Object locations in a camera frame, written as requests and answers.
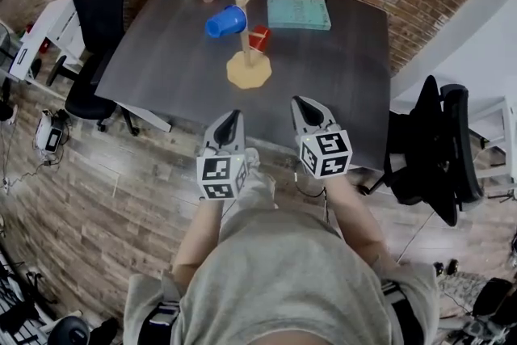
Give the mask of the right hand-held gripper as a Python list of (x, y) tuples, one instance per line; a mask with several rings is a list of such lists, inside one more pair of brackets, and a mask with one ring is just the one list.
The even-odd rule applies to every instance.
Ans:
[(353, 154), (347, 131), (335, 124), (330, 109), (314, 99), (295, 95), (291, 99), (293, 128), (299, 159), (315, 178), (346, 174)]

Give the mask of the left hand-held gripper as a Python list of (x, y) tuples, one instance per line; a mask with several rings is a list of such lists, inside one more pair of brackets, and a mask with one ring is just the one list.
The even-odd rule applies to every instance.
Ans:
[(196, 159), (197, 183), (207, 200), (235, 200), (248, 176), (244, 116), (228, 111), (208, 126), (204, 152)]

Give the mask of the wooden mug tree stand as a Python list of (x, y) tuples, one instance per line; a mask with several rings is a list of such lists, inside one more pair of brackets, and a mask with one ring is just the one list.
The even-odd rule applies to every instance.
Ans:
[(264, 38), (261, 33), (248, 29), (246, 6), (250, 0), (235, 0), (235, 5), (244, 13), (244, 29), (240, 32), (241, 50), (227, 61), (227, 78), (242, 90), (261, 87), (271, 76), (272, 69), (269, 58), (259, 50), (250, 46), (250, 37)]

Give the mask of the red plastic cup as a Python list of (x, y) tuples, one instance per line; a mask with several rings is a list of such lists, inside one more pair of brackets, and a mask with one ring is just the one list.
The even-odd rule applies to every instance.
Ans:
[(263, 25), (256, 25), (249, 32), (249, 43), (250, 47), (264, 54), (267, 48), (267, 44), (271, 35), (271, 30)]

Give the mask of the blue plastic cup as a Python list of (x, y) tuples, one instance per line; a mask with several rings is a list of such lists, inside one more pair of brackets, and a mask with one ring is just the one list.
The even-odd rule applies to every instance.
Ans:
[(230, 5), (207, 20), (205, 33), (212, 38), (221, 38), (222, 36), (243, 32), (246, 26), (247, 17), (243, 9), (236, 5)]

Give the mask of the person's left forearm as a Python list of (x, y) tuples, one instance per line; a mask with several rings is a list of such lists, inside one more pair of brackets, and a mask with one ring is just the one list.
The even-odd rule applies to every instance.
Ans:
[(194, 274), (216, 248), (223, 200), (201, 200), (172, 265), (174, 281), (187, 288)]

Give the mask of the person's right forearm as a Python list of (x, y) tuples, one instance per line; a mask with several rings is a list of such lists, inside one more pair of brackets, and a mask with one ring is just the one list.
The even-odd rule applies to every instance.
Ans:
[(345, 175), (324, 179), (330, 207), (348, 246), (368, 265), (383, 271), (398, 267), (389, 253), (379, 223)]

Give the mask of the person's grey trouser leg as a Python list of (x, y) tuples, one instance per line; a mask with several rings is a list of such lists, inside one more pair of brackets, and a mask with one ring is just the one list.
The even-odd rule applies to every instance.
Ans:
[(234, 234), (269, 235), (272, 212), (275, 210), (275, 180), (259, 170), (259, 152), (256, 148), (246, 149), (248, 175), (237, 198), (237, 211), (221, 230), (221, 237), (227, 239)]

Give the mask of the white table leg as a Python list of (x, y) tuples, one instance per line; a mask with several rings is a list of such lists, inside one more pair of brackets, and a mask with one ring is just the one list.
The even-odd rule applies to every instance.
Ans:
[(123, 109), (126, 109), (129, 112), (131, 112), (133, 115), (138, 116), (139, 118), (141, 118), (141, 119), (145, 120), (146, 122), (148, 122), (149, 124), (153, 125), (155, 128), (162, 130), (163, 132), (169, 133), (172, 128), (171, 124), (164, 121), (162, 118), (155, 115), (154, 113), (152, 113), (149, 110), (145, 110), (145, 109), (142, 109), (139, 107), (134, 107), (134, 106), (127, 105), (124, 103), (117, 103), (117, 104), (119, 106), (121, 106)]

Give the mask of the teal rectangular box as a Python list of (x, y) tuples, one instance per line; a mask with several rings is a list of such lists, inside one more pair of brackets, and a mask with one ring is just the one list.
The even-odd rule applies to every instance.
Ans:
[(325, 0), (267, 0), (267, 20), (270, 28), (331, 29)]

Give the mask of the black office chair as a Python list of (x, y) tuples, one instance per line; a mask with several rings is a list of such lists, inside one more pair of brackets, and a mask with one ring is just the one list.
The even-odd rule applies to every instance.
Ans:
[(384, 174), (370, 195), (384, 184), (400, 204), (432, 207), (450, 227), (458, 213), (484, 197), (474, 168), (468, 120), (469, 92), (460, 84), (438, 87), (430, 75), (408, 114), (389, 113)]
[(117, 103), (95, 94), (105, 69), (111, 60), (124, 31), (124, 0), (73, 0), (82, 38), (90, 56), (76, 74), (64, 67), (60, 57), (46, 85), (51, 86), (56, 76), (62, 75), (74, 81), (65, 100), (65, 110), (80, 119), (94, 120), (100, 132), (106, 130), (103, 123), (117, 108)]

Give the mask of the person's grey shirt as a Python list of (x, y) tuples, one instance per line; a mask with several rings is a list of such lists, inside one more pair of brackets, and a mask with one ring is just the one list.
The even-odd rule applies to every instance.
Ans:
[(383, 271), (308, 213), (272, 216), (269, 235), (220, 237), (187, 288), (168, 274), (132, 276), (124, 345), (159, 344), (142, 331), (159, 305), (173, 318), (166, 345), (249, 345), (286, 330), (331, 345), (431, 345), (439, 324), (431, 265)]

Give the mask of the white side table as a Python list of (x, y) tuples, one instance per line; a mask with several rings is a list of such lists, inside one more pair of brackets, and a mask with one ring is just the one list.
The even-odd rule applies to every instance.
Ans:
[(11, 78), (27, 78), (45, 40), (57, 47), (59, 57), (65, 57), (63, 66), (78, 74), (84, 66), (82, 54), (86, 47), (73, 0), (55, 0), (44, 8), (29, 33), (21, 38), (20, 49), (8, 71)]

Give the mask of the black equipment pile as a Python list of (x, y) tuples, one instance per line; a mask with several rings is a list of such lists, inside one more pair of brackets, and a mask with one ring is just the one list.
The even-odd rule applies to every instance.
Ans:
[(0, 250), (0, 345), (48, 345), (43, 327), (53, 316), (37, 289), (40, 279)]

